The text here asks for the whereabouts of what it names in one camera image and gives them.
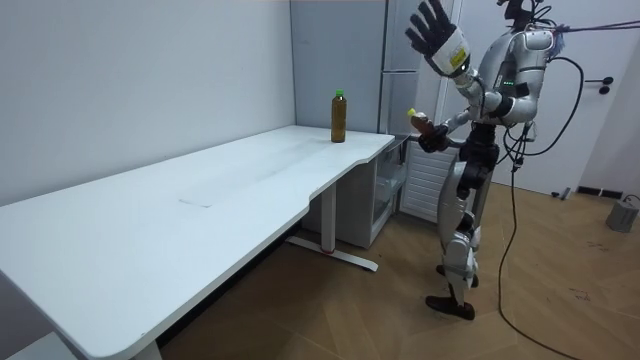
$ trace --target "robot leg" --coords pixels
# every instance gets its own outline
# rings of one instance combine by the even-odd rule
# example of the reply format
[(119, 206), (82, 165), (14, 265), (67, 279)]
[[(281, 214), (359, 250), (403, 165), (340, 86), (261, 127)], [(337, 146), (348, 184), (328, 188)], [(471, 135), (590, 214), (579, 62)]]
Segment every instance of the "robot leg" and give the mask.
[(475, 236), (473, 214), (466, 210), (470, 194), (470, 188), (463, 181), (466, 167), (467, 163), (462, 161), (452, 164), (438, 201), (438, 233), (443, 249), (441, 269), (449, 283), (450, 296), (428, 296), (426, 303), (436, 311), (473, 320), (475, 310), (464, 302), (464, 294), (476, 278), (478, 265), (472, 242), (479, 238)]

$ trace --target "table leg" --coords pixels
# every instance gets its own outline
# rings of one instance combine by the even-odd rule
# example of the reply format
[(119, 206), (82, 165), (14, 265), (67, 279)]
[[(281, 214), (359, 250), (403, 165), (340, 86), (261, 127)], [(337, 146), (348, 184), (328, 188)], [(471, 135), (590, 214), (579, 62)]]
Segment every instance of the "table leg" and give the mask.
[(336, 250), (336, 184), (332, 184), (322, 192), (321, 202), (321, 245), (295, 236), (287, 239), (288, 243), (302, 246), (335, 259), (358, 265), (365, 270), (375, 272), (378, 264), (367, 259), (353, 256)]
[(142, 351), (140, 351), (138, 355), (134, 356), (131, 360), (162, 360), (162, 355), (160, 355), (158, 344), (154, 341), (146, 348), (142, 349)]

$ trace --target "refrigerator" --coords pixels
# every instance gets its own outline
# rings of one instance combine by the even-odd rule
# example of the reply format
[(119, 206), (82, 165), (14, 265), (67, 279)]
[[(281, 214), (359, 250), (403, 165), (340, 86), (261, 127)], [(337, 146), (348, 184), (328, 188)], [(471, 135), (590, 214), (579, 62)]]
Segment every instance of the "refrigerator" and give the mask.
[[(420, 0), (291, 1), (296, 123), (331, 126), (343, 89), (347, 130), (391, 134), (396, 142), (339, 183), (336, 236), (368, 248), (396, 209), (406, 169), (402, 150), (415, 106), (421, 55), (404, 32)], [(318, 231), (319, 200), (303, 227)]]

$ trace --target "table top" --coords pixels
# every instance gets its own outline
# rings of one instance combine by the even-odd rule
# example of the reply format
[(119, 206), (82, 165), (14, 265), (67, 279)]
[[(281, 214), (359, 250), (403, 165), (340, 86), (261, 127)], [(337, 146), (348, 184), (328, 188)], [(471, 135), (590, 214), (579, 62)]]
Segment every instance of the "table top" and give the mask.
[(0, 271), (91, 359), (129, 359), (392, 141), (288, 126), (0, 208)]

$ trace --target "small bottle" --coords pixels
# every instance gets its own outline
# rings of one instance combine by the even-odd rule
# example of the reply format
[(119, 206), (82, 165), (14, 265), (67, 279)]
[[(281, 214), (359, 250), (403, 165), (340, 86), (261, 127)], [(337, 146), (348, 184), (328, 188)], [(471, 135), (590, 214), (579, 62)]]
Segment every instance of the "small bottle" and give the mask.
[(347, 99), (342, 89), (336, 90), (336, 97), (331, 101), (331, 141), (344, 142), (347, 132)]
[(409, 109), (407, 116), (411, 118), (411, 125), (420, 132), (422, 135), (431, 134), (434, 130), (433, 122), (429, 120), (427, 115), (421, 112), (416, 112), (415, 109)]

